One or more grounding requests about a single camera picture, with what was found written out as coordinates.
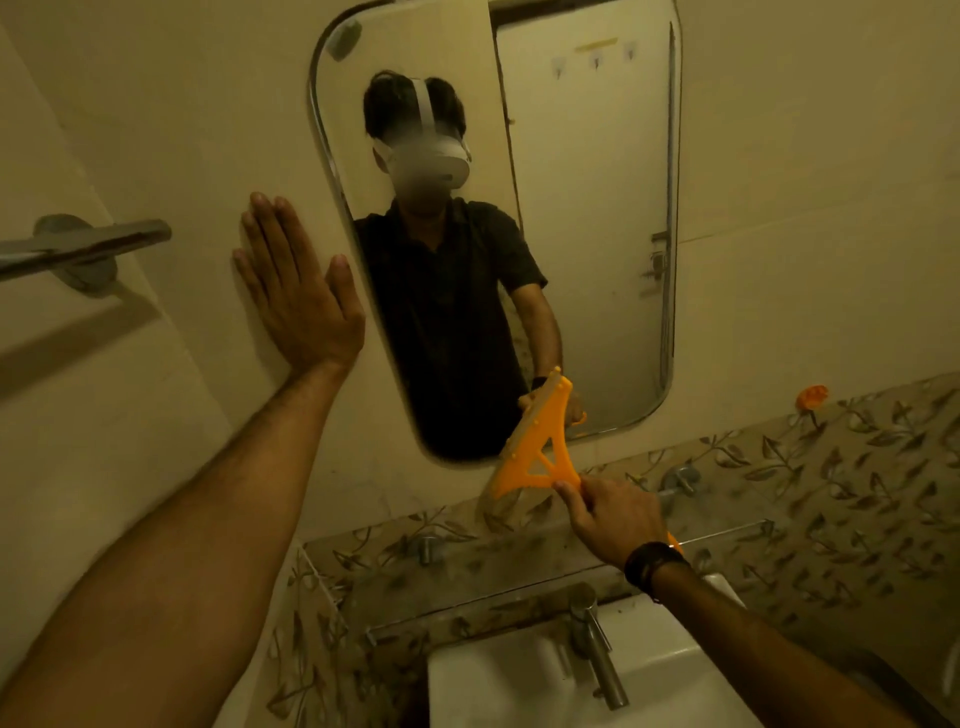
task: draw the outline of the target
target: faucet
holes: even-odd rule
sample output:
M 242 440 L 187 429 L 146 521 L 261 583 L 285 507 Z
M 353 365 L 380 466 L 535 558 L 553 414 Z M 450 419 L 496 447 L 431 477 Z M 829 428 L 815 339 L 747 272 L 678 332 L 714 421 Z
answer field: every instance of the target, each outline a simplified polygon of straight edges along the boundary
M 630 705 L 619 675 L 610 659 L 612 650 L 607 635 L 597 621 L 597 595 L 589 584 L 570 590 L 570 646 L 578 657 L 589 660 L 600 692 L 612 711 Z

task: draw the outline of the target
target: dark hair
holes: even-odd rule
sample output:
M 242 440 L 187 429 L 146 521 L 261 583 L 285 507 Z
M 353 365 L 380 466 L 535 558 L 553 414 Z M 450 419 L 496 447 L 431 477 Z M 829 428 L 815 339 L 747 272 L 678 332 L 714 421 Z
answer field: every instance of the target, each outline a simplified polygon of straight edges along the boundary
M 434 121 L 449 124 L 463 138 L 467 118 L 453 86 L 443 79 L 429 78 L 426 90 Z M 363 118 L 367 134 L 374 139 L 383 139 L 384 134 L 401 124 L 419 124 L 420 105 L 413 82 L 395 71 L 374 74 L 363 95 Z

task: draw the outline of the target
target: black wristband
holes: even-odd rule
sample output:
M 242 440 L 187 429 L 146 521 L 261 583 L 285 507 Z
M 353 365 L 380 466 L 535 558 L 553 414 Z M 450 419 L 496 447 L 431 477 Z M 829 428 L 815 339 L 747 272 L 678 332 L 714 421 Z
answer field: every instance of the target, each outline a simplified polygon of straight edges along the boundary
M 686 564 L 686 559 L 676 548 L 662 541 L 651 541 L 634 549 L 634 552 L 627 557 L 627 563 L 623 566 L 623 575 L 627 577 L 627 581 L 659 604 L 660 601 L 654 596 L 651 582 L 657 569 L 671 563 Z

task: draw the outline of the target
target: orange squeegee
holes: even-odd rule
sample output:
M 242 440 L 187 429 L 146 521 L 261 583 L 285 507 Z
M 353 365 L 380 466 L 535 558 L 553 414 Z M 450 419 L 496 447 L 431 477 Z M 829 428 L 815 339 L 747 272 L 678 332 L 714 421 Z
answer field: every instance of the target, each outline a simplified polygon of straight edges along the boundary
M 485 499 L 496 500 L 517 488 L 551 488 L 558 480 L 570 483 L 578 491 L 581 489 L 580 476 L 570 461 L 564 437 L 564 416 L 571 391 L 573 384 L 560 373 L 560 367 L 554 369 L 500 452 L 500 462 L 487 484 Z M 553 445 L 553 460 L 543 453 L 548 442 Z M 531 473 L 535 463 L 540 463 L 546 474 Z M 669 544 L 683 553 L 673 535 L 667 536 Z

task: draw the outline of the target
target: hand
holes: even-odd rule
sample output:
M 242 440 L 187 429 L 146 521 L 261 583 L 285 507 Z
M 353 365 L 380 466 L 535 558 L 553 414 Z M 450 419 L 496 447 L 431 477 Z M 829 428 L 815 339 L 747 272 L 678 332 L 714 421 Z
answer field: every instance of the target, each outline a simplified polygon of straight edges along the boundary
M 343 255 L 326 277 L 297 212 L 282 197 L 251 196 L 241 216 L 251 251 L 233 251 L 240 278 L 294 375 L 320 368 L 346 377 L 363 348 L 366 317 Z
M 542 387 L 535 389 L 528 395 L 523 395 L 516 401 L 516 406 L 521 410 L 526 412 L 533 406 L 534 400 L 537 398 L 537 394 L 540 392 Z M 584 404 L 580 399 L 580 395 L 576 392 L 570 392 L 570 396 L 566 401 L 566 411 L 564 412 L 564 427 L 570 427 L 571 425 L 578 425 L 584 419 Z
M 623 570 L 639 546 L 651 541 L 667 543 L 660 499 L 636 485 L 581 476 L 583 495 L 569 483 L 555 483 L 570 512 L 577 537 L 601 561 Z

